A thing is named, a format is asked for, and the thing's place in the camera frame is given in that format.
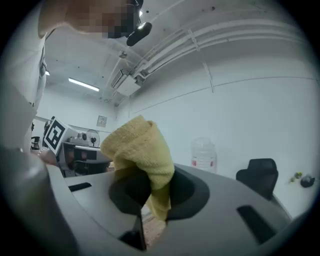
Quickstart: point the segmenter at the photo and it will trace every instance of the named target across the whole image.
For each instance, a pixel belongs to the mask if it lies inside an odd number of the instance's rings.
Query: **office chair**
[[[278,179],[277,165],[271,158],[251,159],[248,168],[239,170],[235,179],[270,201]]]
[[[39,140],[40,140],[39,136],[31,137],[31,149],[32,150],[39,150],[40,149]]]

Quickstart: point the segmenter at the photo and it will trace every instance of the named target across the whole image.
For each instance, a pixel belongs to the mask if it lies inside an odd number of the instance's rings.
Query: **white wall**
[[[44,90],[36,118],[33,120],[35,126],[32,136],[39,136],[42,140],[45,122],[52,116],[81,132],[90,129],[98,131],[102,143],[113,130],[115,110],[112,104],[100,102],[97,98],[52,85]],[[98,116],[107,117],[105,128],[97,126]]]
[[[198,55],[157,71],[116,111],[114,128],[137,115],[157,123],[173,161],[190,165],[190,143],[209,137],[217,171],[235,178],[250,159],[273,158],[278,183],[318,174],[320,89],[309,52],[298,44],[251,40],[205,48],[214,93]]]

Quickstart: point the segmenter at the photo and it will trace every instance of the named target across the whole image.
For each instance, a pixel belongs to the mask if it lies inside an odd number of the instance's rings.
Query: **hand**
[[[32,150],[31,153],[38,155],[39,150]],[[56,155],[50,149],[42,150],[39,158],[48,165],[58,166]]]

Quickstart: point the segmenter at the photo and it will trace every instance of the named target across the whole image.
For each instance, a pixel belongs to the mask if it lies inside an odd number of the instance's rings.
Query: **plastic bottle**
[[[216,147],[207,137],[196,138],[191,142],[191,166],[217,173],[217,154]]]

